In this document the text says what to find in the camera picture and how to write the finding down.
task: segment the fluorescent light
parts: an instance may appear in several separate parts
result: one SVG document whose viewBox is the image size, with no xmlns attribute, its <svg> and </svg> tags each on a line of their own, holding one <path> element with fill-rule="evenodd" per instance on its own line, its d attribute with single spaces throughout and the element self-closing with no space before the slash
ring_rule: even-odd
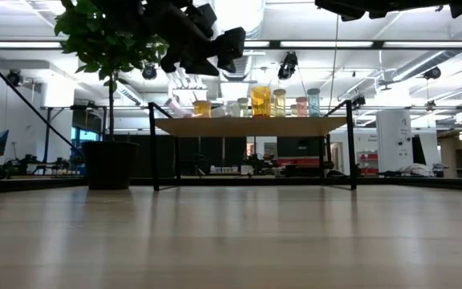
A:
<svg viewBox="0 0 462 289">
<path fill-rule="evenodd" d="M 434 42 L 394 42 L 387 41 L 384 43 L 386 48 L 405 48 L 405 47 L 462 47 L 462 41 L 434 41 Z"/>
<path fill-rule="evenodd" d="M 20 42 L 5 42 L 0 41 L 0 49 L 8 49 L 8 48 L 15 48 L 15 49 L 35 49 L 35 48 L 54 48 L 59 49 L 62 48 L 60 42 L 52 42 L 52 41 L 20 41 Z"/>
<path fill-rule="evenodd" d="M 372 41 L 281 41 L 281 47 L 370 47 Z"/>
<path fill-rule="evenodd" d="M 264 51 L 246 51 L 244 52 L 244 56 L 265 56 L 266 53 Z"/>
<path fill-rule="evenodd" d="M 135 106 L 135 107 L 113 107 L 114 110 L 142 110 L 142 107 Z"/>
<path fill-rule="evenodd" d="M 254 41 L 254 40 L 246 40 L 244 43 L 245 48 L 251 47 L 269 47 L 270 41 Z"/>
</svg>

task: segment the orange container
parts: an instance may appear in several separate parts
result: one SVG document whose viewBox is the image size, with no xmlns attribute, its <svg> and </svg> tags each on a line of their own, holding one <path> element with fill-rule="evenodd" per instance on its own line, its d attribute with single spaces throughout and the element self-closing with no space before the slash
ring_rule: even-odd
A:
<svg viewBox="0 0 462 289">
<path fill-rule="evenodd" d="M 194 101 L 193 114 L 195 117 L 212 117 L 212 102 L 207 100 Z"/>
<path fill-rule="evenodd" d="M 298 97 L 295 101 L 297 101 L 297 116 L 308 116 L 308 98 Z"/>
<path fill-rule="evenodd" d="M 269 87 L 253 88 L 253 117 L 270 117 L 271 94 Z"/>
</svg>

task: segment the black cable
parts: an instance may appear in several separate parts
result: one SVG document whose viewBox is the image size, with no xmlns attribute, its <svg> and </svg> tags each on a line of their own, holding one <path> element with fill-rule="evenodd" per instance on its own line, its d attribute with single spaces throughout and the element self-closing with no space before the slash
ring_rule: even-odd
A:
<svg viewBox="0 0 462 289">
<path fill-rule="evenodd" d="M 15 94 L 24 102 L 24 104 L 26 104 L 28 106 L 28 108 L 31 109 L 31 111 L 34 112 L 35 115 L 38 116 L 38 118 L 44 123 L 46 124 L 46 126 L 52 130 L 59 138 L 61 138 L 63 141 L 65 141 L 68 145 L 71 146 L 71 148 L 73 148 L 77 153 L 79 153 L 80 156 L 82 156 L 83 154 L 81 153 L 81 151 L 76 148 L 74 145 L 72 145 L 72 143 L 67 139 L 65 138 L 65 136 L 62 136 L 62 134 L 56 130 L 56 128 L 54 128 L 50 123 L 47 122 L 47 120 L 44 118 L 44 116 L 42 116 L 40 114 L 40 112 L 37 110 L 37 108 L 35 108 L 33 106 L 33 104 L 31 104 L 27 99 L 26 97 L 24 97 L 21 92 L 19 92 L 17 90 L 17 88 L 15 88 L 15 86 L 0 72 L 0 77 L 1 79 L 3 79 L 3 81 L 5 81 L 6 85 L 8 85 L 14 92 Z"/>
</svg>

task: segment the metal pole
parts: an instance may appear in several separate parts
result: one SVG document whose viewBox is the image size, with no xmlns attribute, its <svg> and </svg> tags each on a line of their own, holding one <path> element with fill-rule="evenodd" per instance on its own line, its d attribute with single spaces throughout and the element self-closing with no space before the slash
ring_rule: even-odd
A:
<svg viewBox="0 0 462 289">
<path fill-rule="evenodd" d="M 51 124 L 49 124 L 47 122 L 47 120 L 44 118 L 44 116 L 42 116 L 40 114 L 40 112 L 37 110 L 37 108 L 35 108 L 33 106 L 33 104 L 31 104 L 27 99 L 26 97 L 24 97 L 22 95 L 21 92 L 19 92 L 19 90 L 17 90 L 17 88 L 15 88 L 15 86 L 0 72 L 0 78 L 3 79 L 3 81 L 6 83 L 6 85 L 8 85 L 8 87 L 10 87 L 10 89 L 12 91 L 15 92 L 15 94 L 24 102 L 24 104 L 31 109 L 31 111 L 36 115 L 38 116 L 38 118 L 44 123 L 46 124 L 46 126 L 48 128 L 50 128 L 60 139 L 62 139 L 63 141 L 65 141 L 68 145 L 70 145 L 73 149 L 76 150 L 76 152 L 79 153 L 80 156 L 82 156 L 83 154 L 81 153 L 81 151 L 79 151 L 78 148 L 76 148 L 65 136 L 62 136 L 62 134 L 56 130 L 56 128 L 54 128 Z"/>
<path fill-rule="evenodd" d="M 326 134 L 326 149 L 327 149 L 327 161 L 331 163 L 333 161 L 333 158 L 330 152 L 330 134 L 329 133 Z"/>
<path fill-rule="evenodd" d="M 103 108 L 103 133 L 101 133 L 101 140 L 104 141 L 106 139 L 106 118 L 107 118 L 107 109 Z"/>
<path fill-rule="evenodd" d="M 319 136 L 317 137 L 317 142 L 318 142 L 318 167 L 320 168 L 320 180 L 324 180 L 326 178 L 325 174 L 325 169 L 324 169 L 324 164 L 326 163 L 324 161 L 324 137 Z"/>
<path fill-rule="evenodd" d="M 156 159 L 156 121 L 154 119 L 154 103 L 149 103 L 149 128 L 151 133 L 151 173 L 152 173 L 152 187 L 156 192 L 160 191 L 158 184 L 158 164 Z"/>
<path fill-rule="evenodd" d="M 180 166 L 180 139 L 179 137 L 174 137 L 174 156 L 175 160 L 175 167 L 174 170 L 176 172 L 176 179 L 181 179 L 181 166 Z"/>
<path fill-rule="evenodd" d="M 352 101 L 346 100 L 346 136 L 349 144 L 349 166 L 351 167 L 351 190 L 357 189 L 356 161 L 354 148 L 354 121 L 352 119 Z"/>
<path fill-rule="evenodd" d="M 47 123 L 49 124 L 51 122 L 51 112 L 53 111 L 53 108 L 48 108 L 47 109 Z M 44 158 L 42 160 L 42 163 L 46 164 L 47 163 L 47 154 L 49 153 L 49 125 L 46 126 L 46 144 L 44 145 Z"/>
</svg>

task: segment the shelf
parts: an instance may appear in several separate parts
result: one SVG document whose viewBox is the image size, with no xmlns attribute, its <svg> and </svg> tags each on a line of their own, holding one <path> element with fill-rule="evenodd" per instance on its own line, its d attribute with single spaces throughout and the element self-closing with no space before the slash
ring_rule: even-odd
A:
<svg viewBox="0 0 462 289">
<path fill-rule="evenodd" d="M 159 119 L 156 126 L 178 137 L 325 136 L 347 123 L 345 117 Z"/>
</svg>

